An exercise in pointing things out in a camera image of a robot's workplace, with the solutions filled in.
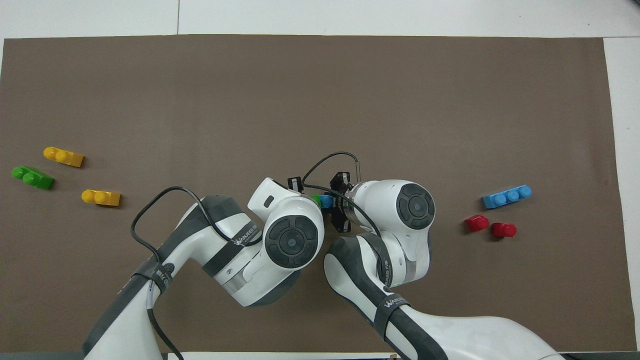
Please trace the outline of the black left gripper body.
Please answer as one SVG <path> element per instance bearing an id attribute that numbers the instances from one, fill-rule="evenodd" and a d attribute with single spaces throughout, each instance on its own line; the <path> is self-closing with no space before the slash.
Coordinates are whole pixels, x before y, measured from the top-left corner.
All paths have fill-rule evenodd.
<path id="1" fill-rule="evenodd" d="M 286 180 L 286 187 L 290 189 L 290 191 L 295 192 L 297 196 L 301 196 L 306 199 L 314 200 L 311 196 L 304 193 L 304 186 L 301 177 L 290 177 Z"/>

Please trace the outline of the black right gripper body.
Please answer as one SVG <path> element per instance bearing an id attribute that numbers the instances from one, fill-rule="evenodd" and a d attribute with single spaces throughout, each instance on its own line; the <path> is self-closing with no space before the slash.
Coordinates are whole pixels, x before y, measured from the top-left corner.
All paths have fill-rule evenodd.
<path id="1" fill-rule="evenodd" d="M 346 199 L 346 192 L 352 188 L 350 185 L 351 174 L 349 171 L 338 171 L 334 177 L 330 180 L 329 186 L 342 187 L 342 194 L 339 197 L 334 197 L 331 194 L 331 206 L 330 208 L 339 208 L 342 210 L 342 223 L 331 223 L 331 225 L 337 230 L 338 233 L 349 233 L 352 230 L 351 221 L 348 218 L 348 212 L 352 210 L 352 205 Z"/>

